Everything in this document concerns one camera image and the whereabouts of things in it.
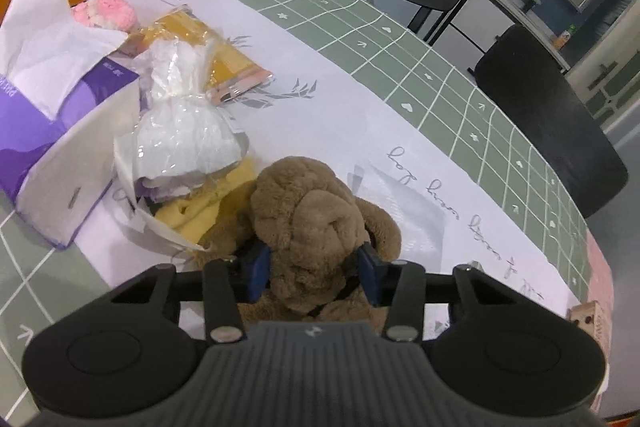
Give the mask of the purple tissue box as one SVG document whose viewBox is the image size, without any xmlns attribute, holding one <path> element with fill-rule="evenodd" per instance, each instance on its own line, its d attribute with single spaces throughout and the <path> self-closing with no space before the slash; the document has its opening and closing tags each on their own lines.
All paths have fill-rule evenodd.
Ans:
<svg viewBox="0 0 640 427">
<path fill-rule="evenodd" d="M 111 60 L 126 32 L 75 20 L 68 0 L 11 0 L 1 23 L 1 188 L 65 248 L 113 176 L 138 120 L 138 76 Z"/>
</svg>

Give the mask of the white printed table runner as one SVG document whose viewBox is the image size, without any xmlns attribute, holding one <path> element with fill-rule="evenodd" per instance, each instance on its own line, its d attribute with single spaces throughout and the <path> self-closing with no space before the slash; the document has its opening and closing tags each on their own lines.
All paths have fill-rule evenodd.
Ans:
<svg viewBox="0 0 640 427">
<path fill-rule="evenodd" d="M 588 296 L 586 229 L 547 161 L 494 103 L 362 0 L 129 0 L 150 22 L 187 5 L 272 72 L 230 105 L 258 166 L 329 165 L 385 208 L 402 254 L 460 263 L 566 315 Z"/>
</svg>

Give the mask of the clear plastic bag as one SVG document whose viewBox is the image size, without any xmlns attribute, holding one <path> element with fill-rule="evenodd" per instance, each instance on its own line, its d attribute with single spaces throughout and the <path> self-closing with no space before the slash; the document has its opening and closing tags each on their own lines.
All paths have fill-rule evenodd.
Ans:
<svg viewBox="0 0 640 427">
<path fill-rule="evenodd" d="M 130 199 L 186 196 L 239 166 L 248 138 L 225 109 L 204 94 L 161 94 L 137 60 L 132 66 L 140 74 L 140 116 L 134 130 L 114 140 L 116 171 Z"/>
</svg>

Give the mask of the white sideboard cabinet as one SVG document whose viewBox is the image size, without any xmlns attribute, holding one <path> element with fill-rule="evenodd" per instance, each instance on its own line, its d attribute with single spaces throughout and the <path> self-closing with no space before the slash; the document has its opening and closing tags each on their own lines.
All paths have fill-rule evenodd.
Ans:
<svg viewBox="0 0 640 427">
<path fill-rule="evenodd" d="M 514 25 L 524 27 L 547 50 L 562 74 L 570 70 L 570 64 L 555 49 L 552 39 L 509 0 L 459 0 L 439 17 L 424 41 L 474 81 L 476 64 Z"/>
</svg>

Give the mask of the yellow packaged cloth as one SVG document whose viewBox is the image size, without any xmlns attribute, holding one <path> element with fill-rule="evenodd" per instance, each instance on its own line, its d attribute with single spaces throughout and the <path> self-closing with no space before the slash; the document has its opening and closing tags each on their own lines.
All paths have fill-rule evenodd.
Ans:
<svg viewBox="0 0 640 427">
<path fill-rule="evenodd" d="M 221 105 L 272 79 L 269 70 L 241 51 L 241 41 L 225 37 L 180 6 L 135 30 L 122 52 L 138 61 L 161 94 L 204 94 Z"/>
</svg>

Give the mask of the brown plush dog toy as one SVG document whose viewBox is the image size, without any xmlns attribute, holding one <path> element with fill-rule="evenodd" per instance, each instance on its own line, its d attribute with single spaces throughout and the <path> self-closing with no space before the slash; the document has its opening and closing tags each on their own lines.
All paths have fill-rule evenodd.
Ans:
<svg viewBox="0 0 640 427">
<path fill-rule="evenodd" d="M 271 251 L 270 283 L 257 303 L 242 303 L 247 324 L 260 321 L 367 321 L 379 332 L 383 308 L 356 282 L 356 251 L 370 244 L 398 259 L 401 233 L 382 208 L 352 194 L 323 162 L 285 157 L 221 199 L 216 223 L 200 240 L 198 267 L 228 258 L 251 237 Z"/>
</svg>

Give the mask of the yellow soft cloth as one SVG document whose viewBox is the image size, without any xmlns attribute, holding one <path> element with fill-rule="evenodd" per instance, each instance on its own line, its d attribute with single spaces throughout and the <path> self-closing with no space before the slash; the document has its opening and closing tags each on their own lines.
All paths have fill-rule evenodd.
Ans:
<svg viewBox="0 0 640 427">
<path fill-rule="evenodd" d="M 190 195 L 164 202 L 157 209 L 154 218 L 187 241 L 197 244 L 218 221 L 224 196 L 255 179 L 254 160 L 246 156 L 238 167 L 223 178 L 207 178 L 205 183 Z"/>
</svg>

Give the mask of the pink crochet toy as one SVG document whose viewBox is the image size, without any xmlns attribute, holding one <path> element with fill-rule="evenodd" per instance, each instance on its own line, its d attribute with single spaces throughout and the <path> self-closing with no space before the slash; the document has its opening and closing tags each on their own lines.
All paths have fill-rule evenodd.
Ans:
<svg viewBox="0 0 640 427">
<path fill-rule="evenodd" d="M 76 22 L 87 27 L 130 32 L 137 27 L 134 8 L 125 0 L 86 0 L 72 9 Z"/>
</svg>

